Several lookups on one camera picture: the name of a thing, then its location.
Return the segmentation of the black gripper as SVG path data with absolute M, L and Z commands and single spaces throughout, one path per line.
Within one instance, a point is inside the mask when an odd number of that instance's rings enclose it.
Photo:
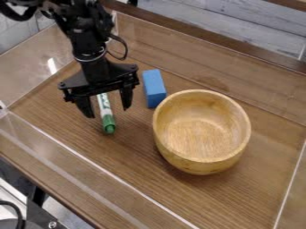
M 75 61 L 82 67 L 81 71 L 59 83 L 65 100 L 75 102 L 83 115 L 94 118 L 90 97 L 118 90 L 124 109 L 128 110 L 132 107 L 133 90 L 140 85 L 138 65 L 114 63 L 105 56 L 97 60 L 75 58 Z

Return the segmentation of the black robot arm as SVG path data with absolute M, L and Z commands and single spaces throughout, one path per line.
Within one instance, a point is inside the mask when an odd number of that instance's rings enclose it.
M 125 41 L 113 33 L 115 23 L 99 0 L 0 0 L 0 13 L 14 21 L 27 21 L 42 13 L 58 24 L 71 41 L 81 70 L 59 83 L 63 99 L 77 104 L 86 117 L 95 111 L 91 97 L 117 90 L 122 106 L 132 107 L 133 91 L 141 84 L 136 64 L 111 62 L 107 42 Z

